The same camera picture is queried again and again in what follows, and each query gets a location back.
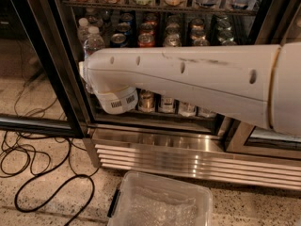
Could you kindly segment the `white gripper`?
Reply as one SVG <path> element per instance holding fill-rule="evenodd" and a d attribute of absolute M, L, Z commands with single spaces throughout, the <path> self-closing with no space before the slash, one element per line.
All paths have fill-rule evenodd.
<path fill-rule="evenodd" d="M 95 92 L 103 110 L 111 115 L 118 115 L 135 109 L 138 103 L 137 90 L 126 87 L 117 91 Z"/>

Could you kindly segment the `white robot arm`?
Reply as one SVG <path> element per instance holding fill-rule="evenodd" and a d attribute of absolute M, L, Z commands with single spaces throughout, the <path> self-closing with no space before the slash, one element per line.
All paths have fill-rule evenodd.
<path fill-rule="evenodd" d="M 79 64 L 105 112 L 122 114 L 137 91 L 278 133 L 301 135 L 301 43 L 105 48 Z"/>

